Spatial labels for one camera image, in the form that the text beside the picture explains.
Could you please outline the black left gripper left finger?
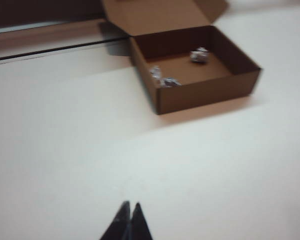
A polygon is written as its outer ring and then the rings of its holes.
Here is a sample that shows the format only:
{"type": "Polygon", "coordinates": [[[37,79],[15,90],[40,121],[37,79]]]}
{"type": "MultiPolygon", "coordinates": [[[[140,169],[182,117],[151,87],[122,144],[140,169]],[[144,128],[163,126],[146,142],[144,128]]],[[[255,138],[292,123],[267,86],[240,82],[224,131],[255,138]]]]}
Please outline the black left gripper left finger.
{"type": "Polygon", "coordinates": [[[100,240],[129,240],[131,230],[131,207],[124,201],[100,240]]]}

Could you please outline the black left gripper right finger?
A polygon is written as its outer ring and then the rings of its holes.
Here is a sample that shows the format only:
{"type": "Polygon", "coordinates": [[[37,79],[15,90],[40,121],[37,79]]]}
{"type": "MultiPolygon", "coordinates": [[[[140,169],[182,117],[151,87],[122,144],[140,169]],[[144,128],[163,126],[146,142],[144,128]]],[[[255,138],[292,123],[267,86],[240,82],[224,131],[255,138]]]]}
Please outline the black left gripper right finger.
{"type": "Polygon", "coordinates": [[[142,206],[139,202],[135,208],[127,227],[127,240],[153,240],[142,206]]]}

